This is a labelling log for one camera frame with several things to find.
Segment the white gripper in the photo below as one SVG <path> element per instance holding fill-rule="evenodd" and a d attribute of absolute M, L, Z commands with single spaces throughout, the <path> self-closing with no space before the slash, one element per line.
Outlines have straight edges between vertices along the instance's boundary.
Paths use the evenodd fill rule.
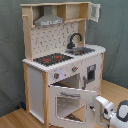
<path fill-rule="evenodd" d="M 90 108 L 95 113 L 95 121 L 100 126 L 109 126 L 110 119 L 115 114 L 115 105 L 104 97 L 97 96 Z"/>

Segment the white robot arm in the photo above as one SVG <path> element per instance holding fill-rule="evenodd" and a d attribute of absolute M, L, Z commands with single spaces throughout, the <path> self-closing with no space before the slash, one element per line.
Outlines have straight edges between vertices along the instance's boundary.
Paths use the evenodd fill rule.
<path fill-rule="evenodd" d="M 90 108 L 95 112 L 95 121 L 103 128 L 128 128 L 128 100 L 118 107 L 104 97 L 97 96 Z"/>

